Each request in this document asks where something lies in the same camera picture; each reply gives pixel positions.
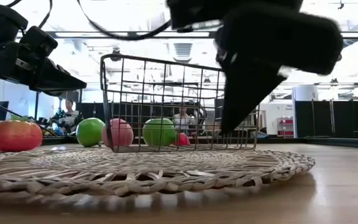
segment woven placemat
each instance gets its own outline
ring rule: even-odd
[[[0,198],[175,194],[288,180],[314,159],[280,151],[113,153],[72,147],[0,153]]]

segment wooden surface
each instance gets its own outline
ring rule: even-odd
[[[105,212],[0,205],[0,223],[358,224],[358,149],[306,144],[261,144],[258,149],[307,154],[316,166],[309,174],[261,189],[112,198]]]

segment black wire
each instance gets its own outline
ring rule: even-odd
[[[221,26],[223,26],[222,22],[220,22],[219,24],[216,24],[216,25],[197,27],[197,28],[194,28],[193,26],[188,26],[185,28],[178,29],[177,32],[182,34],[182,33],[189,33],[189,32],[199,31],[199,30],[220,28]]]
[[[6,6],[7,7],[13,7],[15,5],[17,5],[17,3],[20,3],[22,0],[14,0],[13,2],[7,4]]]
[[[4,110],[4,111],[7,111],[7,112],[9,112],[9,113],[11,113],[11,114],[14,114],[14,115],[16,115],[16,116],[18,116],[18,117],[20,117],[20,118],[22,117],[21,115],[19,115],[19,114],[13,112],[13,111],[11,111],[11,110],[9,110],[9,109],[7,109],[7,108],[1,106],[1,105],[0,105],[0,109],[2,109],[2,110]],[[38,125],[38,127],[40,127],[41,129],[44,129],[44,130],[46,130],[47,132],[49,132],[50,134],[52,134],[53,136],[57,137],[57,135],[56,135],[55,133],[49,131],[48,129],[46,129],[46,128],[44,128],[44,127],[42,127],[41,125],[37,124],[36,122],[34,122],[34,123],[35,123],[36,125]]]
[[[13,7],[15,5],[17,5],[18,3],[20,3],[22,0],[15,0],[9,4],[7,4],[7,7]],[[49,17],[50,17],[50,12],[52,11],[52,7],[53,7],[53,2],[52,0],[49,0],[49,11],[47,13],[47,15],[44,17],[44,19],[42,19],[42,22],[38,25],[38,28],[41,29],[48,21]]]
[[[53,7],[53,2],[52,0],[49,0],[49,11],[47,13],[47,15],[44,17],[44,19],[42,20],[42,22],[38,25],[38,28],[41,29],[48,21],[49,17],[50,17],[50,12],[52,11],[52,7]]]
[[[89,21],[89,23],[99,32],[101,32],[104,35],[107,35],[113,39],[117,39],[117,40],[145,40],[145,39],[149,39],[154,37],[155,35],[163,32],[164,30],[168,29],[171,26],[171,20],[169,20],[168,22],[164,23],[163,25],[161,25],[159,28],[150,31],[146,34],[142,34],[142,35],[133,35],[133,36],[124,36],[124,35],[116,35],[116,34],[112,34],[109,33],[108,31],[106,31],[105,29],[103,29],[101,26],[99,26],[97,23],[95,23],[94,21],[92,21],[85,13],[84,9],[82,8],[81,5],[81,1],[77,0],[78,5],[80,6],[82,13],[84,14],[84,16],[87,18],[87,20]]]
[[[8,5],[6,5],[7,7],[13,7],[15,5],[17,5],[18,3],[20,3],[22,0],[14,0],[13,2],[9,3]],[[99,32],[101,32],[104,35],[107,35],[113,39],[117,39],[117,40],[145,40],[145,39],[149,39],[154,37],[155,35],[163,32],[164,30],[168,29],[171,26],[171,20],[167,21],[166,23],[162,24],[159,28],[150,31],[146,34],[142,34],[142,35],[133,35],[133,36],[124,36],[124,35],[116,35],[116,34],[112,34],[109,33],[108,31],[106,31],[105,29],[103,29],[101,26],[99,26],[97,23],[95,23],[94,21],[92,21],[85,13],[84,9],[82,8],[81,5],[81,1],[77,0],[78,5],[81,8],[82,13],[84,14],[84,16],[86,17],[86,19],[89,21],[89,23],[93,26],[93,28],[95,28],[96,30],[98,30]],[[38,26],[40,29],[45,25],[45,23],[48,21],[49,17],[50,17],[50,12],[52,11],[52,0],[49,0],[49,12],[48,14],[45,16],[45,18],[42,20],[41,24]]]

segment green apple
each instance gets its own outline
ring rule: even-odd
[[[75,131],[77,141],[84,147],[91,147],[102,141],[104,123],[98,118],[88,118],[81,121]]]
[[[167,118],[150,119],[143,126],[143,139],[149,146],[169,146],[175,138],[175,127]]]

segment pink ball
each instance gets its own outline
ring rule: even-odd
[[[176,146],[189,146],[190,139],[189,139],[189,137],[187,137],[186,134],[180,133],[180,134],[178,134],[178,137],[177,137],[175,143],[173,143],[173,144]]]
[[[132,127],[123,119],[114,118],[110,120],[111,136],[113,146],[129,146],[134,140],[134,131]],[[106,126],[103,129],[103,143],[109,147]]]

